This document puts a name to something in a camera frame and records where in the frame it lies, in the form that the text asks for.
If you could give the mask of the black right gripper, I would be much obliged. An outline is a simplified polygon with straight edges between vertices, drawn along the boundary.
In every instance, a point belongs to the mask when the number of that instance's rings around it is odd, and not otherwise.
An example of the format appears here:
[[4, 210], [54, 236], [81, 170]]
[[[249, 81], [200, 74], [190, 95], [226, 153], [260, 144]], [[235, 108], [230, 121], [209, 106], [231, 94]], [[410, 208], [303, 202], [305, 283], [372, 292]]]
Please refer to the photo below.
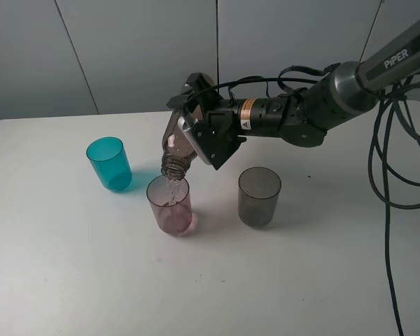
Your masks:
[[205, 73], [192, 73], [180, 94], [167, 102], [171, 110], [193, 114], [200, 107], [202, 118], [192, 126], [192, 146], [198, 156], [219, 170], [245, 142], [239, 135], [237, 114], [226, 106], [217, 106], [222, 96], [213, 79]]

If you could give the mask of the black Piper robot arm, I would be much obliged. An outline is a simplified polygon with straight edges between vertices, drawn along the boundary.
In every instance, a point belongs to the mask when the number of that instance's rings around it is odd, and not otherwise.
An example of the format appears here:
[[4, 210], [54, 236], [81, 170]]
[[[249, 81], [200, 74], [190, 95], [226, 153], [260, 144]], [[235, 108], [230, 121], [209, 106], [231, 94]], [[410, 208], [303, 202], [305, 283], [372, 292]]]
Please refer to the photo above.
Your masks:
[[203, 73], [192, 73], [168, 101], [171, 117], [162, 138], [161, 172], [181, 180], [195, 158], [221, 168], [248, 137], [280, 138], [294, 146], [320, 146], [329, 130], [371, 111], [384, 89], [420, 74], [420, 20], [364, 62], [322, 70], [284, 69], [276, 97], [224, 98]]

